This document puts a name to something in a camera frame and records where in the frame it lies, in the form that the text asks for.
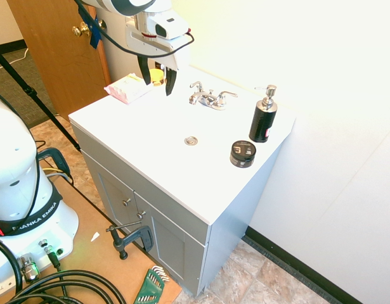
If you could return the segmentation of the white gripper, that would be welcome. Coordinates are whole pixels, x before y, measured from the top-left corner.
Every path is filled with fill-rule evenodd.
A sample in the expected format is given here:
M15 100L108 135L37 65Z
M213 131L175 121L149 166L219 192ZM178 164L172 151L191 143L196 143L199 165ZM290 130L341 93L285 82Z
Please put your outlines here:
M126 44L139 54L151 56L166 66L166 96L172 93L177 71L189 65L186 45L189 24L174 10L143 11L126 18ZM146 85L151 83L148 58L138 56L138 65Z

